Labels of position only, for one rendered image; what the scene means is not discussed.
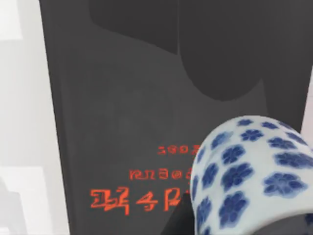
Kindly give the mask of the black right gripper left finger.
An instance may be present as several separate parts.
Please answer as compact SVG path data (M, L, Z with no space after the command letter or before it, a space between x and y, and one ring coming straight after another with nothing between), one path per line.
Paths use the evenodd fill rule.
M194 214L189 193L184 193L164 226L161 235L195 235Z

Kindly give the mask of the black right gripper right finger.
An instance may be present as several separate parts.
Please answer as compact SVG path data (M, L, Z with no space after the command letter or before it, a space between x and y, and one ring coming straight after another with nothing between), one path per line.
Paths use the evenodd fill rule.
M275 221L254 232L253 235L313 235L313 213Z

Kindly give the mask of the white and blue floral cup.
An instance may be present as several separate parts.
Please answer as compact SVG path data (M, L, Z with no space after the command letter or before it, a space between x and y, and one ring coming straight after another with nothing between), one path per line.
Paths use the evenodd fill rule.
M230 119L202 142L190 197L195 235L253 235L313 213L313 148L281 121Z

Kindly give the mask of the black book with red lettering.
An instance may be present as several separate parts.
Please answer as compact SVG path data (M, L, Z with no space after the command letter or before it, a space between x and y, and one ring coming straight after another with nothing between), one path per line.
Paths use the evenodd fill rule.
M313 0L39 0L70 235L163 235L224 121L301 131Z

